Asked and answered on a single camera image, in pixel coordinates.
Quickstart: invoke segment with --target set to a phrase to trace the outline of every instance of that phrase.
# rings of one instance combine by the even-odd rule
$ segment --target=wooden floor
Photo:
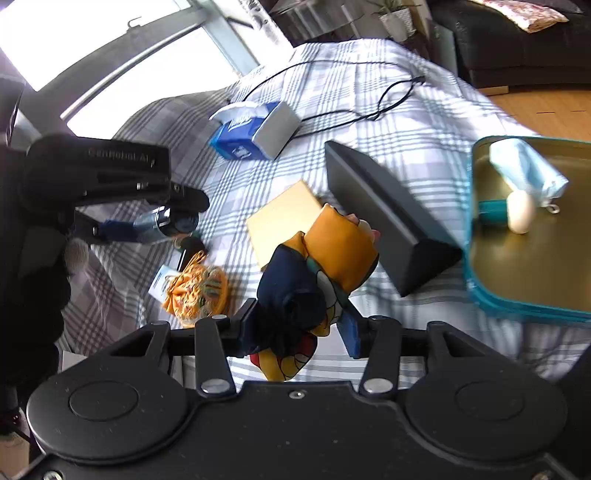
[[[511,89],[490,99],[542,135],[591,141],[591,89]]]

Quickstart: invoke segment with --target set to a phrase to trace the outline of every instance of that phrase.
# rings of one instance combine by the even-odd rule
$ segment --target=bed
[[[223,105],[242,100],[284,67],[302,62],[255,89],[249,100],[285,100],[301,117],[335,109],[370,113],[391,83],[419,75],[426,82],[379,120],[294,139],[276,161],[226,161],[218,156],[207,143],[216,128],[207,120],[209,116]],[[408,84],[394,87],[388,102],[401,98],[407,89]],[[308,122],[302,131],[350,118],[350,113],[327,115]],[[229,276],[228,313],[232,313],[245,299],[256,296],[261,278],[246,218],[300,179],[319,198],[338,206],[327,188],[327,140],[367,153],[388,168],[462,244],[466,166],[472,144],[487,135],[507,134],[533,132],[447,70],[394,42],[355,40],[306,44],[294,50],[287,64],[261,66],[226,89],[153,102],[129,118],[116,138],[167,146],[173,180],[209,195],[211,205],[201,215],[198,230],[210,249],[207,263],[221,266]],[[128,202],[88,211],[98,219],[127,220],[148,209],[146,203]],[[63,340],[74,352],[88,355],[153,320],[166,319],[180,327],[148,295],[155,273],[162,264],[172,262],[173,256],[169,242],[93,247],[86,272],[72,281]],[[549,379],[568,371],[591,342],[591,330],[487,316],[468,299],[461,265],[404,298],[378,266],[353,292],[352,302],[365,316],[387,315],[405,327],[423,329],[431,320],[448,322]],[[245,380],[264,378],[248,358],[232,358],[229,363],[238,387]],[[316,354],[294,380],[351,380],[357,385],[364,366],[365,361],[347,356],[334,331],[319,340]],[[185,382],[191,385],[194,359],[185,358],[184,367]],[[404,358],[400,386],[409,387],[422,372],[420,358]]]

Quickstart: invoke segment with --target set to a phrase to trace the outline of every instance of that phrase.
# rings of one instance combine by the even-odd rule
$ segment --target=black mechanical arm
[[[237,392],[226,356],[244,354],[245,325],[257,315],[249,299],[236,315],[205,318],[194,329],[153,323],[49,379],[27,408],[46,455],[20,478],[571,480],[589,473],[588,442],[573,445],[588,435],[589,416],[573,411],[569,394],[582,377],[589,383],[585,360],[553,385],[446,323],[408,330],[348,305],[359,351],[369,354],[358,392],[348,381],[247,381]],[[195,355],[194,390],[168,374],[177,355]],[[407,355],[423,357],[427,373],[401,390]]]
[[[126,200],[155,209],[135,222],[99,222],[76,209]],[[172,181],[164,147],[61,134],[26,152],[0,145],[0,403],[16,389],[24,407],[57,371],[69,238],[162,241],[190,233],[208,207],[203,191]]]

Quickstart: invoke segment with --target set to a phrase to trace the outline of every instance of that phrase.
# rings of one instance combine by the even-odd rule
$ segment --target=black cable
[[[265,80],[263,80],[261,83],[259,83],[255,87],[253,87],[251,89],[251,91],[248,92],[246,94],[246,96],[242,99],[242,101],[245,101],[248,97],[250,97],[252,95],[252,92],[254,92],[255,90],[257,90],[262,85],[266,84],[266,82],[268,82],[269,80],[274,79],[275,77],[277,77],[278,75],[281,75],[282,73],[286,72],[287,70],[290,70],[290,69],[295,68],[295,67],[299,67],[300,65],[307,65],[309,63],[321,63],[321,62],[342,63],[342,64],[345,64],[345,65],[392,65],[392,66],[395,66],[395,67],[400,67],[402,69],[404,68],[402,65],[400,65],[398,63],[391,62],[391,61],[347,61],[347,60],[333,60],[333,59],[318,59],[318,60],[301,61],[299,63],[294,63],[293,65],[289,65],[288,67],[285,67],[284,69],[279,70],[279,72],[274,73],[269,78],[266,78]]]
[[[384,98],[386,97],[387,93],[396,85],[399,85],[401,83],[407,83],[410,82],[410,88],[407,90],[407,92],[404,94],[404,96],[398,100],[397,102],[393,103],[390,106],[387,106],[385,108],[380,108],[380,105],[382,104],[382,101],[384,100]],[[398,105],[402,104],[403,102],[405,102],[408,97],[410,97],[410,95],[413,92],[414,86],[417,83],[424,83],[425,82],[425,77],[424,76],[419,76],[419,77],[413,77],[411,79],[408,80],[399,80],[397,82],[394,82],[393,84],[391,84],[388,88],[386,88],[385,92],[382,94],[382,96],[380,97],[379,101],[378,101],[378,106],[375,112],[371,112],[368,113],[366,115],[360,115],[358,112],[355,112],[353,110],[335,110],[332,112],[325,112],[325,113],[319,113],[318,115],[313,115],[310,117],[306,117],[304,119],[302,119],[302,122],[305,122],[307,120],[311,120],[313,118],[317,118],[319,116],[324,116],[324,115],[329,115],[331,113],[355,113],[356,115],[359,115],[357,118],[353,118],[352,120],[348,120],[346,122],[342,122],[336,125],[331,125],[330,127],[325,127],[325,128],[321,128],[319,130],[313,130],[312,132],[306,132],[304,134],[300,134],[300,135],[294,135],[290,138],[289,141],[294,140],[296,138],[302,138],[302,137],[308,137],[309,135],[314,135],[314,134],[319,134],[321,132],[326,132],[327,130],[332,130],[333,128],[338,128],[338,127],[345,127],[347,125],[351,125],[354,124],[355,122],[359,122],[360,120],[371,120],[371,121],[376,121],[381,115],[382,113],[386,113],[389,112],[390,110],[393,110],[394,108],[396,108]]]
[[[392,65],[392,66],[395,66],[395,67],[403,68],[402,65],[400,65],[398,63],[391,62],[391,61],[347,61],[347,60],[335,60],[335,59],[318,59],[318,60],[301,61],[299,63],[294,63],[293,65],[289,65],[288,67],[285,67],[284,69],[280,70],[279,72],[276,72],[273,75],[271,75],[270,77],[268,77],[265,80],[263,80],[261,83],[259,83],[255,87],[253,87],[246,94],[246,96],[242,99],[242,101],[245,101],[248,97],[250,97],[250,95],[255,90],[257,90],[259,87],[261,87],[262,85],[264,85],[266,82],[268,82],[269,80],[272,80],[273,78],[277,77],[278,75],[281,75],[282,73],[286,72],[289,69],[298,67],[300,65],[306,65],[306,64],[309,64],[309,63],[321,63],[321,62],[342,63],[342,64],[346,64],[346,65]],[[404,94],[404,96],[399,101],[393,103],[392,105],[390,105],[390,106],[388,106],[386,108],[380,108],[380,106],[382,105],[382,101],[384,100],[384,98],[386,97],[386,95],[388,94],[388,92],[393,87],[395,87],[396,85],[399,85],[401,83],[406,83],[406,82],[410,82],[410,88],[407,90],[407,92]],[[287,143],[289,143],[291,140],[294,140],[296,138],[308,137],[309,135],[314,135],[314,134],[318,134],[318,133],[321,133],[321,132],[326,132],[327,130],[332,130],[333,128],[345,127],[347,125],[354,124],[355,122],[359,122],[361,120],[376,121],[382,115],[382,113],[389,112],[390,110],[396,108],[401,103],[405,102],[408,99],[408,97],[410,97],[410,95],[412,94],[413,89],[414,89],[414,86],[417,83],[424,83],[424,82],[425,82],[425,77],[423,75],[421,75],[421,76],[418,76],[418,77],[413,77],[411,79],[399,80],[397,82],[392,83],[390,86],[388,86],[388,88],[386,88],[386,90],[384,91],[384,93],[382,94],[382,96],[379,98],[376,111],[375,112],[372,112],[372,113],[368,113],[366,115],[362,115],[361,113],[359,113],[359,112],[357,112],[355,110],[339,109],[339,110],[332,110],[330,112],[323,112],[323,113],[318,113],[316,115],[305,117],[305,118],[303,118],[301,120],[302,123],[303,122],[307,122],[309,120],[312,120],[314,118],[319,118],[321,116],[332,115],[333,113],[352,113],[354,115],[357,115],[357,118],[353,118],[352,120],[348,120],[346,122],[342,122],[342,123],[339,123],[339,124],[336,124],[336,125],[332,125],[330,127],[321,128],[319,130],[313,130],[312,132],[306,132],[306,133],[300,134],[300,135],[295,135],[294,134],[287,141]]]

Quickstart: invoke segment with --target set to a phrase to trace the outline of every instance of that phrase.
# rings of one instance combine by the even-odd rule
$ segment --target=teal handle
[[[481,223],[504,223],[509,221],[507,218],[506,200],[487,200],[478,202],[478,220]]]

